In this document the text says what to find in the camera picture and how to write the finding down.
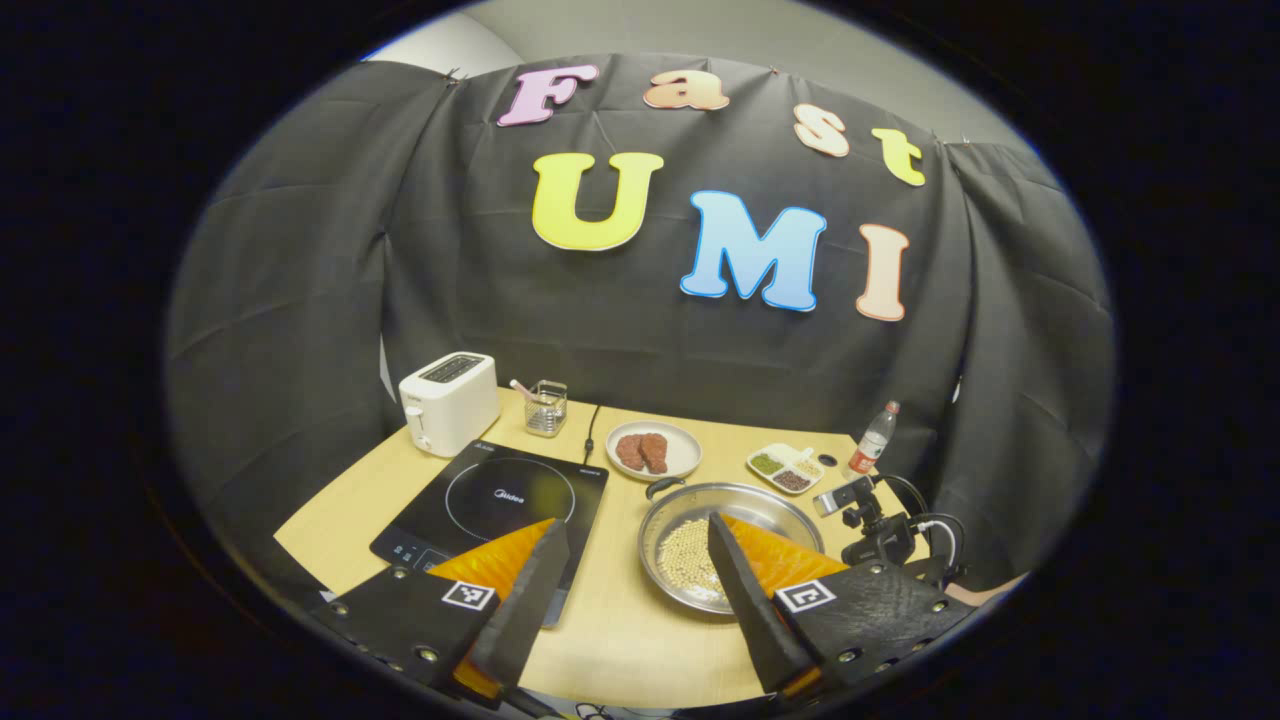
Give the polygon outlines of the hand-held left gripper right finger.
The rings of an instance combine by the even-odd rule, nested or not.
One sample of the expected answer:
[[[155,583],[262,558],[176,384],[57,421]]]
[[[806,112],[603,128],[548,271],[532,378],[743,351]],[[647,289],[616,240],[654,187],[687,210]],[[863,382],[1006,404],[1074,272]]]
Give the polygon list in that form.
[[[892,564],[850,568],[722,512],[708,521],[708,553],[777,701],[872,691],[950,642],[977,610]]]

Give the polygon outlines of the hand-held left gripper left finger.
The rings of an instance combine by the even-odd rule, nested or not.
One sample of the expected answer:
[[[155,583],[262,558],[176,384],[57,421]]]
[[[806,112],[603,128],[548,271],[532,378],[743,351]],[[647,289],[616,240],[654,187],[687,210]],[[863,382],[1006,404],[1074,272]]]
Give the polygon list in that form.
[[[310,618],[419,685],[497,706],[518,688],[568,559],[566,524],[548,518],[431,569],[392,564]]]

